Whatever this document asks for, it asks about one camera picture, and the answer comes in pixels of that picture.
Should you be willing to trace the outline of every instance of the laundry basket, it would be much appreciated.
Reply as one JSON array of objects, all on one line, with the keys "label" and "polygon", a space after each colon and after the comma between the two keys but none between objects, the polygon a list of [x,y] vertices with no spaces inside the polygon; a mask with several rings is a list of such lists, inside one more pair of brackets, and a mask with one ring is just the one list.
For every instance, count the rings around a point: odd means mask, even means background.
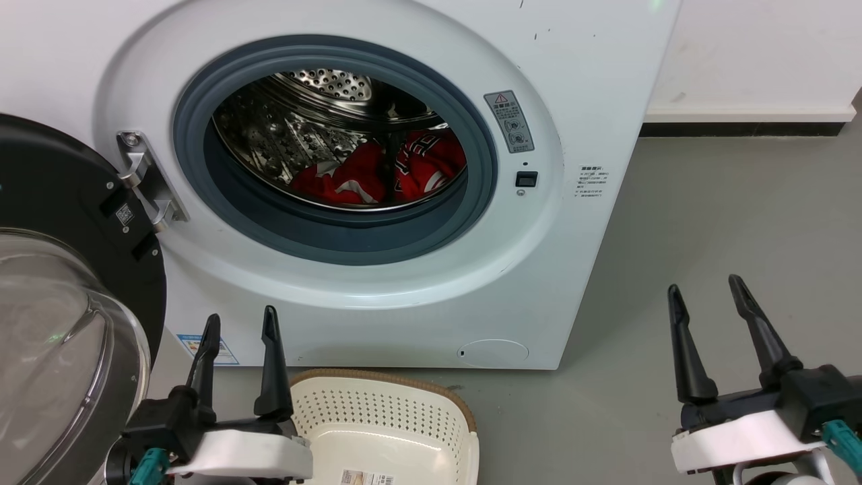
[{"label": "laundry basket", "polygon": [[316,369],[290,384],[293,422],[311,442],[307,485],[475,485],[476,421],[435,384],[363,370]]}]

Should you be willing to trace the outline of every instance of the door hinge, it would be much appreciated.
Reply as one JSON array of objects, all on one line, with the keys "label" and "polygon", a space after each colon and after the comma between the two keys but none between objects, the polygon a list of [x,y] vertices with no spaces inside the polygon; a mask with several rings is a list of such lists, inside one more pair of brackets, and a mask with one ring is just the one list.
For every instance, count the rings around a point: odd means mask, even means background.
[{"label": "door hinge", "polygon": [[156,232],[167,229],[171,221],[188,221],[177,196],[165,181],[153,158],[147,139],[140,131],[120,131],[116,143],[125,163],[122,183],[141,200]]}]

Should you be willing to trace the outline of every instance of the brown basket rim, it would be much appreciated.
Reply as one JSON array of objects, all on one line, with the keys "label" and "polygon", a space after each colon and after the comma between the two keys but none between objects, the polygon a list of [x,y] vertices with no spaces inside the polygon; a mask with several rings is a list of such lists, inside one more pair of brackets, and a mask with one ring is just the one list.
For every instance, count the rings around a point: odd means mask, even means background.
[{"label": "brown basket rim", "polygon": [[390,384],[398,384],[400,386],[413,387],[422,391],[439,394],[450,400],[461,413],[464,414],[464,419],[467,421],[467,430],[476,432],[476,419],[473,418],[473,413],[470,407],[456,393],[446,389],[438,384],[431,382],[419,381],[410,379],[409,377],[401,377],[400,375],[390,375],[383,372],[373,372],[371,370],[358,370],[353,368],[313,368],[306,370],[293,377],[290,380],[290,385],[294,386],[298,382],[307,381],[316,377],[345,377],[347,379],[367,379],[368,381],[389,382]]}]

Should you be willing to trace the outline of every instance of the red garment with white stripe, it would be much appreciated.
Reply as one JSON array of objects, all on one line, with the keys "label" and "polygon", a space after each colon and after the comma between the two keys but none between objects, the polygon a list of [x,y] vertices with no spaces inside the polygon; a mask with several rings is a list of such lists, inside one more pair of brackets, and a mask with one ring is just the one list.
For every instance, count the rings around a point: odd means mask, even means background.
[{"label": "red garment with white stripe", "polygon": [[[383,147],[363,143],[340,165],[326,161],[297,173],[290,187],[336,204],[376,204],[386,195],[378,177],[383,160]],[[396,157],[395,200],[409,202],[432,192],[465,164],[464,150],[451,130],[409,133]]]}]

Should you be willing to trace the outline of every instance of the teal connector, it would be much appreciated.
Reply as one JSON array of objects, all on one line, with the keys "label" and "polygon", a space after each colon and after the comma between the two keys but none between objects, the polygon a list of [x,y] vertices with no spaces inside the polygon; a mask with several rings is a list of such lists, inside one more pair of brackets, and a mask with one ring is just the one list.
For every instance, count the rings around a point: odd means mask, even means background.
[{"label": "teal connector", "polygon": [[170,466],[171,462],[167,459],[167,453],[164,450],[150,448],[147,453],[144,453],[138,468],[134,469],[132,480],[128,485],[159,485]]},{"label": "teal connector", "polygon": [[862,478],[862,441],[850,426],[841,419],[828,421],[823,425],[823,442],[850,466],[857,478]]}]

